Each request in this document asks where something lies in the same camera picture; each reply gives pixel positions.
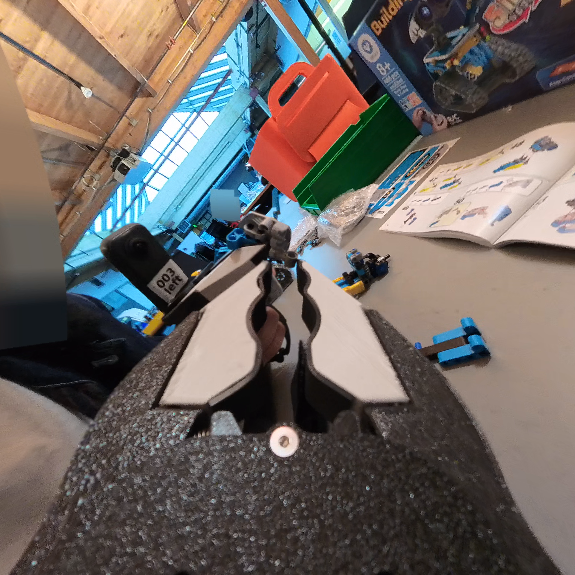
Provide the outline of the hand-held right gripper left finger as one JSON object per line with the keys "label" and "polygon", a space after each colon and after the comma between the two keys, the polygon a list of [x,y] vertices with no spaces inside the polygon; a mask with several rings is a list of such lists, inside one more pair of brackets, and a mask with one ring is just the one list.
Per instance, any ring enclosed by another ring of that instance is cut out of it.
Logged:
{"label": "hand-held right gripper left finger", "polygon": [[271,277],[271,263],[259,263],[204,308],[160,406],[213,408],[254,379],[262,366],[258,331]]}

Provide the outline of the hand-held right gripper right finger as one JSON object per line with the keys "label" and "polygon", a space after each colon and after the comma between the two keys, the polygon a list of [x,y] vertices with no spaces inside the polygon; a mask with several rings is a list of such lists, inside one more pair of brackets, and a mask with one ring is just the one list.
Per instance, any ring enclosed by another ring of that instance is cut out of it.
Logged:
{"label": "hand-held right gripper right finger", "polygon": [[339,397],[362,406],[405,404],[409,396],[363,305],[308,262],[297,262],[308,369]]}

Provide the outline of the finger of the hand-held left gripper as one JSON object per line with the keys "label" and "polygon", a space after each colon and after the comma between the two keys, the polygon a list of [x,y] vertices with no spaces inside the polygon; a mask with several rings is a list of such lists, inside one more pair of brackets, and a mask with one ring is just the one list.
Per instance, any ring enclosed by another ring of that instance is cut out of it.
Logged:
{"label": "finger of the hand-held left gripper", "polygon": [[270,291],[270,249],[262,244],[226,255],[191,290],[191,312],[218,309],[233,316],[264,316]]}

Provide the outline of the blue grey brick assembly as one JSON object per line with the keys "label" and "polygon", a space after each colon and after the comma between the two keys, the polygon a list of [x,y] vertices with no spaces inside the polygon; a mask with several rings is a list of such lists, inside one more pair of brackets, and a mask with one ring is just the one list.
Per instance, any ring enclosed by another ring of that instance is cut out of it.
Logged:
{"label": "blue grey brick assembly", "polygon": [[240,220],[238,226],[227,234],[225,246],[215,251],[214,263],[239,248],[258,244],[267,246],[267,259],[272,262],[274,276],[267,298],[267,304],[271,305],[293,282],[290,270],[297,263],[297,254],[290,249],[290,242],[290,226],[258,212],[249,212]]}

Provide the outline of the grey desk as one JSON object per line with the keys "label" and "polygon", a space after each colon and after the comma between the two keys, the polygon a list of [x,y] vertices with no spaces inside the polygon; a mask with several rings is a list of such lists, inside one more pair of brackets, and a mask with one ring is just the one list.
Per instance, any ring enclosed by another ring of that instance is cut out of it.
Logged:
{"label": "grey desk", "polygon": [[462,317],[478,323],[491,359],[443,373],[534,534],[574,574],[574,251],[390,234],[383,222],[363,219],[341,247],[323,241],[302,259],[332,280],[349,249],[390,254],[390,273],[361,302],[412,343]]}

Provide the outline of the person's left hand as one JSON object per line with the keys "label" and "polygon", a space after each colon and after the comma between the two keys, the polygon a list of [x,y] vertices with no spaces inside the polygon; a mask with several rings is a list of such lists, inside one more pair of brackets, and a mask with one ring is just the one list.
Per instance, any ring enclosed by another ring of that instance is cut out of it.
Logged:
{"label": "person's left hand", "polygon": [[271,306],[266,306],[266,319],[257,331],[257,337],[262,347],[262,363],[267,364],[277,356],[286,336],[286,327],[279,313]]}

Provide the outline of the clear plastic bag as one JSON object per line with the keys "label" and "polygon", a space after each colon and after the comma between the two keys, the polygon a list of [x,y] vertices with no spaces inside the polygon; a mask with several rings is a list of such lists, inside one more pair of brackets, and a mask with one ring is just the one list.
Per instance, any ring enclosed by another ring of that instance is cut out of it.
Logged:
{"label": "clear plastic bag", "polygon": [[332,200],[317,218],[317,235],[341,246],[343,237],[362,220],[378,185],[372,183],[358,190],[349,190]]}
{"label": "clear plastic bag", "polygon": [[308,214],[299,220],[291,231],[290,250],[300,255],[307,247],[314,248],[321,242],[319,237],[318,217]]}

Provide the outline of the dark denim jeans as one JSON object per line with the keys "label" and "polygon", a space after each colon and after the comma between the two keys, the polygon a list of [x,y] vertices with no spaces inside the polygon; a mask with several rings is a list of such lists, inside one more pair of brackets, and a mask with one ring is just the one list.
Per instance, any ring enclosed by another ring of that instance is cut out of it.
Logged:
{"label": "dark denim jeans", "polygon": [[165,335],[144,336],[97,298],[67,293],[65,341],[1,351],[1,377],[92,419]]}

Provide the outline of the blue beams black axle assembly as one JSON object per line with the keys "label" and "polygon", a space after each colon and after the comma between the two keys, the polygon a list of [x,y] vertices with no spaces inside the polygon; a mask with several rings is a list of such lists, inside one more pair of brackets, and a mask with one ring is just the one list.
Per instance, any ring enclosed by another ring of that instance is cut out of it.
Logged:
{"label": "blue beams black axle assembly", "polygon": [[433,336],[433,343],[424,347],[420,342],[414,348],[442,368],[456,367],[488,359],[491,352],[480,329],[471,317],[460,320],[460,326]]}

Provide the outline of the orange carry case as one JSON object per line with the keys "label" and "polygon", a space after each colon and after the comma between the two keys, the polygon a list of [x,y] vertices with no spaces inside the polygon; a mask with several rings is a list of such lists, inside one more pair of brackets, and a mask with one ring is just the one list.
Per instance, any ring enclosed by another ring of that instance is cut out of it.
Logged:
{"label": "orange carry case", "polygon": [[262,125],[249,164],[293,201],[294,190],[347,128],[369,107],[338,62],[296,62],[271,86],[271,117]]}

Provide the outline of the green plastic bin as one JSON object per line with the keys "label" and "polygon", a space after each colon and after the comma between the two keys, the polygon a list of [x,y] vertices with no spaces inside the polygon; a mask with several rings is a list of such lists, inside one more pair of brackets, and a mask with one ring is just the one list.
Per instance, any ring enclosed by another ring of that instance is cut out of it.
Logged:
{"label": "green plastic bin", "polygon": [[293,190],[296,201],[319,214],[336,197],[374,183],[418,135],[399,105],[382,96],[298,183]]}

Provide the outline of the blue sticker sheet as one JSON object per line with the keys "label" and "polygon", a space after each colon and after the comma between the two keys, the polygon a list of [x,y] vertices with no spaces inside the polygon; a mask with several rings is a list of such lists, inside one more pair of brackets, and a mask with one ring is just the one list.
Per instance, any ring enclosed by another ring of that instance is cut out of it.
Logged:
{"label": "blue sticker sheet", "polygon": [[366,217],[382,219],[400,200],[432,169],[447,152],[456,145],[459,138],[408,152],[399,164],[376,184]]}

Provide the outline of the open instruction booklet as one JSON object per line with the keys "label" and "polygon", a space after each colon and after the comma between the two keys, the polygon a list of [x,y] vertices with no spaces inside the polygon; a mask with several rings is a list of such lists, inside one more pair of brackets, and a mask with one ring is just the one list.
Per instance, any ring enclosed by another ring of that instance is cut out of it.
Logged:
{"label": "open instruction booklet", "polygon": [[528,132],[481,156],[435,168],[380,230],[574,249],[574,122]]}

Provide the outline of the white shirt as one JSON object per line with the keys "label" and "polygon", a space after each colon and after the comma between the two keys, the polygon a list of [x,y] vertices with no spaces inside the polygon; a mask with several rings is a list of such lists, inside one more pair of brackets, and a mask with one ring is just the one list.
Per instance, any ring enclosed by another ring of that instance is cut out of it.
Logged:
{"label": "white shirt", "polygon": [[89,422],[1,379],[1,574],[33,539]]}

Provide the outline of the dark blue toy kit box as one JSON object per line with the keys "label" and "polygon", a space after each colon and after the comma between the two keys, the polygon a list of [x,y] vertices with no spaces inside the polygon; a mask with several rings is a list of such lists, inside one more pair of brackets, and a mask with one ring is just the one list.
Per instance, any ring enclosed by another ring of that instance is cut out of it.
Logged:
{"label": "dark blue toy kit box", "polygon": [[423,136],[574,83],[574,1],[352,1],[343,24]]}

